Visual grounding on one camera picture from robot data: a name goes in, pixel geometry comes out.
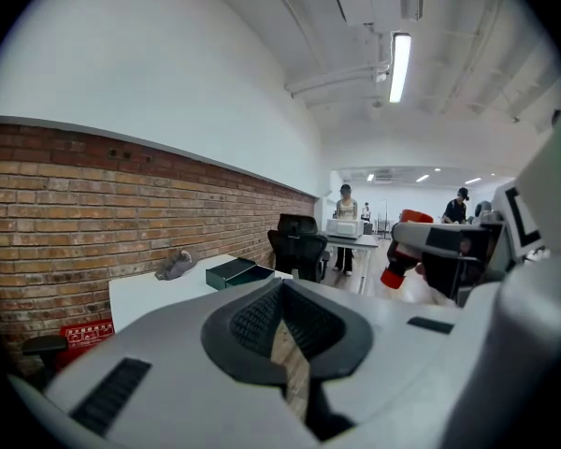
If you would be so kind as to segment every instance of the white ceiling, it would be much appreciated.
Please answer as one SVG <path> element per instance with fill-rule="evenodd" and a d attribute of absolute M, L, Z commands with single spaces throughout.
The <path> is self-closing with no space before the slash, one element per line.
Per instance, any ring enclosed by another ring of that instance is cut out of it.
<path fill-rule="evenodd" d="M 433 167 L 369 167 L 369 168 L 343 168 L 338 171 L 341 178 L 347 183 L 366 183 L 372 185 L 384 184 L 418 184 L 423 187 L 454 188 L 461 186 L 467 188 L 484 186 L 488 183 L 499 183 L 509 180 L 503 177 L 482 171 L 474 171 L 460 168 L 441 168 L 435 171 Z M 367 181 L 368 175 L 374 175 L 374 180 Z M 423 175 L 429 175 L 427 179 L 416 182 Z M 480 181 L 466 183 L 476 178 Z"/>
<path fill-rule="evenodd" d="M 417 22 L 400 11 L 391 20 L 395 0 L 371 0 L 374 14 L 387 16 L 371 25 L 349 25 L 337 0 L 224 1 L 270 48 L 287 91 L 326 140 L 441 138 L 445 121 L 502 131 L 522 123 L 532 138 L 561 109 L 561 64 L 518 0 L 424 0 Z M 412 48 L 403 98 L 390 104 L 390 76 L 381 83 L 376 76 L 390 62 L 396 31 L 412 35 Z"/>

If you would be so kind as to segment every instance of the person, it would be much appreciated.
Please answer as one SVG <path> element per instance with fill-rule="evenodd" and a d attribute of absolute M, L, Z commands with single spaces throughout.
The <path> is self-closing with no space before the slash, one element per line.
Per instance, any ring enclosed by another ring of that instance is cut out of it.
<path fill-rule="evenodd" d="M 357 201 L 352 199 L 352 187 L 349 184 L 343 184 L 340 187 L 341 200 L 337 202 L 337 219 L 339 220 L 356 220 L 357 219 Z M 351 276 L 353 274 L 353 251 L 350 248 L 338 248 L 337 263 L 333 268 L 335 271 L 345 269 L 345 274 Z"/>
<path fill-rule="evenodd" d="M 447 209 L 442 215 L 443 223 L 458 223 L 464 225 L 466 222 L 466 203 L 464 201 L 469 201 L 468 189 L 459 188 L 457 192 L 457 198 L 452 199 L 447 204 Z"/>
<path fill-rule="evenodd" d="M 368 206 L 366 203 L 364 205 L 364 209 L 362 210 L 362 220 L 369 222 L 371 216 L 372 216 L 372 211 L 370 211 L 370 206 Z"/>

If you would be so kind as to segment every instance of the red sign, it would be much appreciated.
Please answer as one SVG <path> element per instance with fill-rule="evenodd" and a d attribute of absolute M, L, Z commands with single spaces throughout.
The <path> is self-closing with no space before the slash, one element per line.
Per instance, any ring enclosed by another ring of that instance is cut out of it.
<path fill-rule="evenodd" d="M 58 369 L 64 368 L 96 344 L 112 336 L 114 326 L 111 319 L 103 319 L 82 325 L 62 326 L 60 334 L 66 337 L 68 349 L 57 355 Z"/>

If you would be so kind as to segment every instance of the gray stuffed toy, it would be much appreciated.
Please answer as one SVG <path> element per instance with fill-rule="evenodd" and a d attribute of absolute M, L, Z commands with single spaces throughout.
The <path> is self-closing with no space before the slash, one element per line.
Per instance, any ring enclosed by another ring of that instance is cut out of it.
<path fill-rule="evenodd" d="M 164 264 L 156 271 L 158 280 L 175 280 L 182 276 L 185 271 L 193 268 L 199 257 L 194 251 L 181 250 L 169 256 Z"/>

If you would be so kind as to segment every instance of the desk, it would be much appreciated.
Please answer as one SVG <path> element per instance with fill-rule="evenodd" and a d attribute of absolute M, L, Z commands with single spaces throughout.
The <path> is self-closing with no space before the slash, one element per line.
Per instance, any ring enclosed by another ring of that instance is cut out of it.
<path fill-rule="evenodd" d="M 110 281 L 110 310 L 114 330 L 118 333 L 141 316 L 170 304 L 194 297 L 216 293 L 206 284 L 206 269 L 214 268 L 236 259 L 229 254 L 219 254 L 202 259 L 180 278 L 159 281 L 154 273 L 138 274 Z M 290 274 L 275 271 L 276 278 L 293 278 Z"/>
<path fill-rule="evenodd" d="M 359 250 L 366 252 L 366 257 L 364 259 L 364 272 L 362 273 L 362 281 L 359 284 L 358 295 L 364 294 L 364 288 L 366 288 L 367 272 L 370 268 L 370 258 L 372 252 L 378 248 L 378 243 L 372 235 L 362 235 L 358 239 L 347 239 L 347 238 L 337 238 L 335 236 L 327 236 L 325 233 L 321 233 L 322 236 L 326 236 L 328 239 L 327 246 L 334 246 L 336 248 L 350 248 L 352 250 Z"/>

